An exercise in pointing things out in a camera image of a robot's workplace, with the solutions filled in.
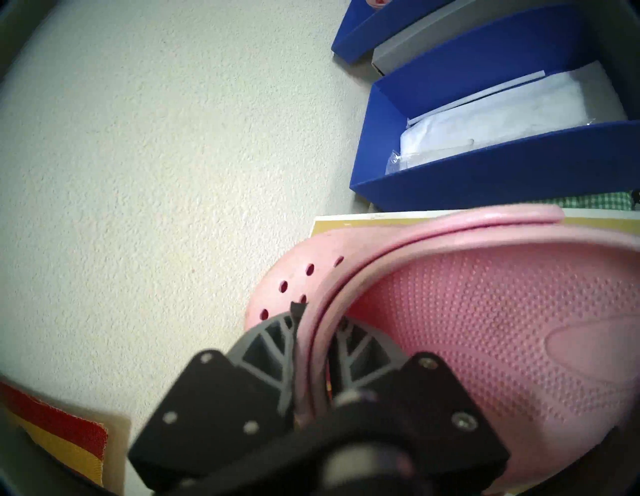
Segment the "blue box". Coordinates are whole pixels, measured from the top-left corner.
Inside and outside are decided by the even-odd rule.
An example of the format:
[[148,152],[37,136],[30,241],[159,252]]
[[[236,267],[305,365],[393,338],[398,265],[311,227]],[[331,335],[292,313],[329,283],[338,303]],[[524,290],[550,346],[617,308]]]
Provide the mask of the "blue box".
[[[527,10],[465,33],[380,79],[369,96],[351,189],[384,211],[412,211],[640,186],[640,121],[633,120],[640,119],[640,81],[628,70],[637,68],[638,47],[625,32],[615,42],[627,45],[616,52],[605,38],[623,28],[598,26],[595,36],[592,27],[572,5]],[[595,60],[629,121],[540,134],[385,175],[408,118],[526,74],[564,72]]]
[[375,10],[366,0],[351,0],[331,50],[347,63],[354,63],[409,24],[451,1],[393,0]]

